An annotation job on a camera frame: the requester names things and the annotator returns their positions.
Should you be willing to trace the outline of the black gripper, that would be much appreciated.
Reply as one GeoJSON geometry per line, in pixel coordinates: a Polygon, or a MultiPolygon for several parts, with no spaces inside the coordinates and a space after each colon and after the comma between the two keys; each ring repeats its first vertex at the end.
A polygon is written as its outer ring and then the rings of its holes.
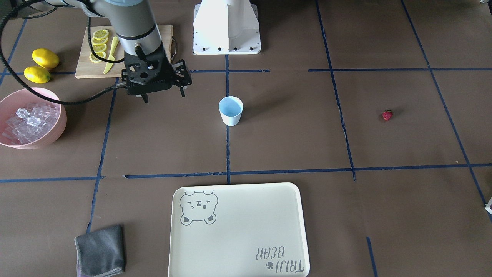
{"type": "Polygon", "coordinates": [[[144,54],[141,59],[137,55],[125,53],[125,68],[121,71],[123,88],[130,96],[140,96],[145,104],[149,103],[148,93],[179,88],[181,96],[192,84],[192,77],[186,67],[185,60],[171,64],[165,50],[156,50],[144,54]]]}

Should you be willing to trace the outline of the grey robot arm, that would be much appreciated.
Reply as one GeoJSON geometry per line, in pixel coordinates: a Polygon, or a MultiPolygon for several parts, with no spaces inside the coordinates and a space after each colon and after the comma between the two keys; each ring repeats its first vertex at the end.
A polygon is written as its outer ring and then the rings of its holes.
{"type": "Polygon", "coordinates": [[[125,65],[121,71],[123,81],[86,100],[55,100],[42,96],[25,84],[1,53],[1,63],[23,88],[58,105],[82,105],[109,91],[121,88],[130,96],[141,97],[145,103],[149,101],[148,93],[171,89],[173,86],[179,88],[181,96],[185,96],[185,89],[192,84],[186,62],[179,60],[172,64],[168,60],[158,25],[147,0],[2,0],[1,29],[4,29],[11,19],[28,18],[34,14],[44,16],[62,7],[79,8],[90,18],[105,17],[109,20],[125,53],[121,60],[125,65]]]}

